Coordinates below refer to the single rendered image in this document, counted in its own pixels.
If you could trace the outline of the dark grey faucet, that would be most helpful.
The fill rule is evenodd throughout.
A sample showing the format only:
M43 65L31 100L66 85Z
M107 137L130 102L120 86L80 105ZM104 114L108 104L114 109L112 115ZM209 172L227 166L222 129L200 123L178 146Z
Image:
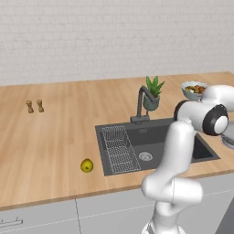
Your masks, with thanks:
M137 102L137 113L135 116L132 116L130 118L131 123L141 124L142 122L149 122L150 121L150 117L148 114L142 115L143 94L145 94L146 96L148 96L150 94L149 90L145 86L142 86L139 89L138 102Z

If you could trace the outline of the dark grey sink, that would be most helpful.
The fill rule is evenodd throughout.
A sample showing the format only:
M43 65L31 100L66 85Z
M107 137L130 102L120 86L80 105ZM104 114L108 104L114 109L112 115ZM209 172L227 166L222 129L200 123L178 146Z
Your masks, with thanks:
M138 125L130 122L96 125L96 135L101 154L101 162L103 173L105 176L119 175L113 174L104 145L101 129L104 127L113 127L123 125L129 136L136 157L141 169L155 169L159 166L164 152L165 138L170 124L174 121L173 118L151 120Z

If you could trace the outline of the yellow-green pear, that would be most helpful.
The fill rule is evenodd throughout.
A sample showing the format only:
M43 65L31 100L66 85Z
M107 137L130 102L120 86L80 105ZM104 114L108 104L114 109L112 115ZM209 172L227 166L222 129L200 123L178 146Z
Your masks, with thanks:
M84 159L80 164L80 169L85 173L91 172L93 169L93 162L90 159Z

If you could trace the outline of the grey metal colander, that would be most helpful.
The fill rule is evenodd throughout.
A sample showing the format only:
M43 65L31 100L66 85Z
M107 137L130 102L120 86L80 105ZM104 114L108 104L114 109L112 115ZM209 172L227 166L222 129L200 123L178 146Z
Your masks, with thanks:
M225 132L221 134L221 140L228 148L234 149L234 122L230 122Z

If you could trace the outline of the potted green plant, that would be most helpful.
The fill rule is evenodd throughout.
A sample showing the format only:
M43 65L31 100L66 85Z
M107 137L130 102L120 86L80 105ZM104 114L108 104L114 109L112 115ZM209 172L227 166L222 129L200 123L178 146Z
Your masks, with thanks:
M144 95L143 106L147 111L150 112L155 111L158 108L161 88L163 87L164 84L165 84L164 82L161 83L158 82L157 76L154 77L154 80L150 80L149 77L146 77L147 89L154 97L154 102L151 102L151 100L146 95Z

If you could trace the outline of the bowl of fruit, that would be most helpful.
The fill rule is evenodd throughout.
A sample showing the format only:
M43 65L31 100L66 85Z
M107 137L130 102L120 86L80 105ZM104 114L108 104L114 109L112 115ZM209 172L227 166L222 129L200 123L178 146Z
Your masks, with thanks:
M203 91L207 88L206 83L199 81L186 81L181 84L181 89L186 98L191 101L198 101L201 99Z

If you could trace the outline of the grey cupboard front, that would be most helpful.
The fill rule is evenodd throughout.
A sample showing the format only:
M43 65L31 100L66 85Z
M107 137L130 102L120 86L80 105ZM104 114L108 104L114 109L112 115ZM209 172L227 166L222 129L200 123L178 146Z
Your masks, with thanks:
M216 234L234 199L234 173L200 178L202 202L184 209L178 224L186 234ZM139 189L76 200L81 234L142 234L154 202Z

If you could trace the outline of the grey drawer front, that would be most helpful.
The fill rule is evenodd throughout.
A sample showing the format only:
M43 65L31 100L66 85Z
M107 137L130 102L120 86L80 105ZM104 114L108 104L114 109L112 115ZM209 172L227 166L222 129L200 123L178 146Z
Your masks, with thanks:
M74 200L0 211L0 222L23 219L23 224L0 228L0 234L80 234Z

